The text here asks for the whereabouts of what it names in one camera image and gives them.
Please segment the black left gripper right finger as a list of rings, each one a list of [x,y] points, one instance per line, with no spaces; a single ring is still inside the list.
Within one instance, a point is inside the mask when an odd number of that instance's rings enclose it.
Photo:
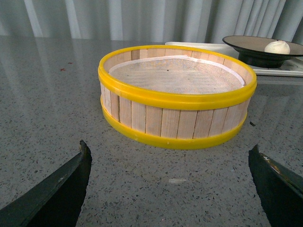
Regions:
[[[261,206],[273,227],[303,225],[303,178],[259,152],[249,151],[249,168]]]

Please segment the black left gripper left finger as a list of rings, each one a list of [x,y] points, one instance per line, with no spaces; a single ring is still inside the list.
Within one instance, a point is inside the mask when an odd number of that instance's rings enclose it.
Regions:
[[[74,227],[86,197],[92,156],[80,153],[0,211],[2,227]]]

